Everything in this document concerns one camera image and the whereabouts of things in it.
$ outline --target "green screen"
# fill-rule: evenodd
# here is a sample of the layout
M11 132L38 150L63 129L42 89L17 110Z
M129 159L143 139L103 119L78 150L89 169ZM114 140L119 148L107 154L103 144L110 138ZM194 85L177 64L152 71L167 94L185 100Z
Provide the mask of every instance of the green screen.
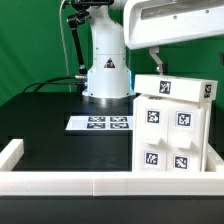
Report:
M32 83L66 75L59 24L60 3L60 0L0 0L0 105ZM73 39L66 24L67 16L73 13L71 7L63 10L69 75L78 73ZM122 23L122 11L110 11L110 16ZM79 36L85 64L90 68L92 43L88 23L80 26ZM216 130L213 136L218 136L217 139L222 139L224 123L224 66L220 63L223 43L224 37L219 36L160 48L160 57L168 63L169 75L219 81L213 118ZM127 66L133 74L157 73L148 49L127 49ZM69 91L69 88L47 86L41 91Z

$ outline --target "black table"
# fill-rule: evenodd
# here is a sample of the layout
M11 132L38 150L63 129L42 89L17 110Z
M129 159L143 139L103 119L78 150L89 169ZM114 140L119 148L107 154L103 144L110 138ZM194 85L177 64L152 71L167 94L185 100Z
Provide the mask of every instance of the black table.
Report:
M131 171L132 131L65 131L71 115L132 115L76 93L25 93L0 108L1 149L24 139L14 171ZM224 223L224 197L1 196L1 223Z

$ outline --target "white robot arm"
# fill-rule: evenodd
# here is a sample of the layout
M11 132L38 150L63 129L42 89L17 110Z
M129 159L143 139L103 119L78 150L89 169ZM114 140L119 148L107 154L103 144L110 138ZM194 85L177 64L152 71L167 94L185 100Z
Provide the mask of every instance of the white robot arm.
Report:
M123 27L112 21L108 6L114 3L115 9L123 9L127 0L72 0L76 9L68 18L74 37L79 70L87 77L87 88L83 99L101 104L120 104L134 95L131 88L131 72L126 66L126 45ZM87 71L84 66L78 40L77 27L89 21L93 39L93 65Z

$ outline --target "white cardboard box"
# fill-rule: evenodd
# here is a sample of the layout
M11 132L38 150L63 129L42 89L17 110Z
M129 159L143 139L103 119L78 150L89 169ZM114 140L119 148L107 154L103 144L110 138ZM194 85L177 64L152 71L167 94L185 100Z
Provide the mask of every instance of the white cardboard box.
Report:
M164 75L136 75L136 93L194 102L215 100L217 81Z
M134 100L133 170L204 171L211 102Z

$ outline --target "warning label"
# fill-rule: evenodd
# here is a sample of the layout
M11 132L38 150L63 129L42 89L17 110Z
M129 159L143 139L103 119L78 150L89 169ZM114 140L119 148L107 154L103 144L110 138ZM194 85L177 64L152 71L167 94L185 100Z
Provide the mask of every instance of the warning label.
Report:
M115 68L114 62L111 58L107 60L107 63L104 65L104 68Z

